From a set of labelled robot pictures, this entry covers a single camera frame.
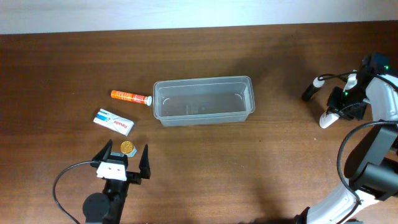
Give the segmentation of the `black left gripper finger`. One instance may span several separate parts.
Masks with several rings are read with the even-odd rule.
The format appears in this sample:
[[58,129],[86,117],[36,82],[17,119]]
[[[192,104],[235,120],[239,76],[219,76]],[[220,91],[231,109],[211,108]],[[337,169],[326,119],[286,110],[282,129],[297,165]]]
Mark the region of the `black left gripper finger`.
[[113,141],[110,139],[106,145],[92,158],[93,162],[104,162],[111,153]]
[[140,176],[142,179],[150,179],[149,147],[146,144],[139,163]]

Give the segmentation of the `white Panadol box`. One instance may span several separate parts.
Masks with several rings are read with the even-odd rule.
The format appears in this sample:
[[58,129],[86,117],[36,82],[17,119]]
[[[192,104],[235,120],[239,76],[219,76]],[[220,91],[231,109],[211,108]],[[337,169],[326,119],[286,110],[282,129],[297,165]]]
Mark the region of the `white Panadol box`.
[[132,127],[134,126],[133,121],[120,117],[104,109],[100,109],[97,112],[93,122],[124,136],[128,136]]

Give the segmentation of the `dark bottle white cap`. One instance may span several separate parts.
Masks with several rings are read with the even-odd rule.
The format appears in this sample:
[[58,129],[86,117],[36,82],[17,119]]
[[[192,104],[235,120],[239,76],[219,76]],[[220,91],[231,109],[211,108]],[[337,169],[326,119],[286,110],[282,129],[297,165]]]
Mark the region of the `dark bottle white cap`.
[[309,101],[312,96],[321,89],[324,83],[324,80],[320,80],[318,77],[316,77],[302,94],[302,99],[304,101]]

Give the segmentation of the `orange effervescent tablet tube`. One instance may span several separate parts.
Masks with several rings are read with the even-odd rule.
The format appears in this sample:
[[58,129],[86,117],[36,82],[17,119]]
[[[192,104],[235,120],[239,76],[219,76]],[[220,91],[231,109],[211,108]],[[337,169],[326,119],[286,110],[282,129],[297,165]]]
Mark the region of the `orange effervescent tablet tube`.
[[118,91],[118,90],[111,91],[111,98],[118,99],[118,100],[124,100],[124,101],[130,101],[133,103],[140,103],[140,104],[144,104],[147,106],[150,106],[152,104],[151,96],[137,95],[137,94],[128,93],[128,92],[124,92],[124,91]]

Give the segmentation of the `clear plastic container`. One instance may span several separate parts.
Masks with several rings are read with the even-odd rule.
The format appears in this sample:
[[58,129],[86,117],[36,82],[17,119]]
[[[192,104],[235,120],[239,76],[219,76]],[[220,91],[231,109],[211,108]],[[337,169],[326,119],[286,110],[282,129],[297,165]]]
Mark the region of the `clear plastic container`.
[[242,122],[256,109],[248,76],[160,81],[153,89],[154,117],[163,126]]

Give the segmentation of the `white spray bottle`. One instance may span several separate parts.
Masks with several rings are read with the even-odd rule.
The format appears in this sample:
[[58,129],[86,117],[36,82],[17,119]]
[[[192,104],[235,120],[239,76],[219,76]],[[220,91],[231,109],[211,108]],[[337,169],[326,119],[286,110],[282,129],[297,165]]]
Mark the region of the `white spray bottle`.
[[357,85],[358,80],[356,78],[356,70],[348,73],[348,76],[344,78],[346,74],[337,75],[337,78],[345,81],[345,87],[334,88],[328,99],[328,109],[320,116],[320,127],[325,129],[337,121],[340,117],[343,117],[343,98],[348,95],[348,90],[352,89]]

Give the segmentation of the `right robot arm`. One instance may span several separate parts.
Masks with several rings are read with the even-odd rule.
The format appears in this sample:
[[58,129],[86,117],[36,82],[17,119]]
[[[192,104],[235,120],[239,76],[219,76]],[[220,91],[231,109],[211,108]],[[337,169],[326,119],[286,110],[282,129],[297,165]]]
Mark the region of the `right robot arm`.
[[317,205],[294,217],[294,223],[354,223],[362,209],[397,196],[397,71],[389,59],[374,53],[360,67],[336,76],[345,83],[329,95],[319,125],[325,129],[339,119],[361,120],[370,108],[373,120],[350,131],[336,159],[340,184]]

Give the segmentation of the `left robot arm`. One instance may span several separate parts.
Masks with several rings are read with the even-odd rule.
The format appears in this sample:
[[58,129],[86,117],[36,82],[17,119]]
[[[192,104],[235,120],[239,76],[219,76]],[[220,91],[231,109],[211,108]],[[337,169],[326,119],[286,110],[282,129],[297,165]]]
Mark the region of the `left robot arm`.
[[83,203],[86,223],[119,223],[130,185],[140,185],[149,179],[149,147],[145,146],[139,163],[139,172],[127,170],[127,155],[112,152],[112,141],[100,150],[91,160],[96,176],[105,180],[102,192],[89,195]]

